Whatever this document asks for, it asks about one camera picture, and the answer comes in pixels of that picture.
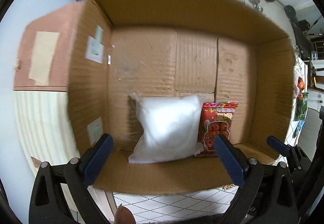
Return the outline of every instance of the cardboard box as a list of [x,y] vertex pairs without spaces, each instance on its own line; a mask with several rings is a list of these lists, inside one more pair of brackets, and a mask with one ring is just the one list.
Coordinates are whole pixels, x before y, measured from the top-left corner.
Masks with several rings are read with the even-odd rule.
[[[85,58],[97,26],[101,64]],[[278,157],[266,138],[286,137],[294,55],[288,35],[262,14],[235,0],[86,0],[70,31],[68,114],[77,148],[91,146],[87,126],[99,117],[115,144],[95,187],[175,194],[231,183],[217,157],[128,164],[143,132],[133,92],[237,100],[230,141],[261,163]]]

